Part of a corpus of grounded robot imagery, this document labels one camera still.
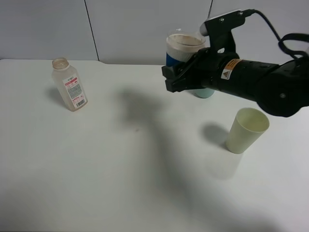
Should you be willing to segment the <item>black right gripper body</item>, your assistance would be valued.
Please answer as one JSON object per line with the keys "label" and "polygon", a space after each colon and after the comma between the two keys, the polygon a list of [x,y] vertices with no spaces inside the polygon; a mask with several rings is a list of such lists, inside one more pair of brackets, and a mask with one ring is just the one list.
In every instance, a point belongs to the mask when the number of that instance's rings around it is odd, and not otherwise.
{"label": "black right gripper body", "polygon": [[236,53],[197,52],[197,86],[238,97],[253,97],[261,63],[240,59]]}

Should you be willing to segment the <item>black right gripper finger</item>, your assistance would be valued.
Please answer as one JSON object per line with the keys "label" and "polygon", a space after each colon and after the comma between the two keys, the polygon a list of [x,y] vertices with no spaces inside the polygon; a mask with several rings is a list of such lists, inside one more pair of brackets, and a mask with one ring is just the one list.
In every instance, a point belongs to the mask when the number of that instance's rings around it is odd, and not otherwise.
{"label": "black right gripper finger", "polygon": [[[200,54],[200,61],[205,58],[204,54]],[[184,90],[195,90],[195,89],[204,89],[205,87],[202,84],[202,79],[200,82],[165,82],[166,89],[169,92],[182,92]]]}
{"label": "black right gripper finger", "polygon": [[165,82],[200,82],[197,73],[197,63],[200,60],[199,52],[196,53],[166,53],[166,64],[162,67]]}

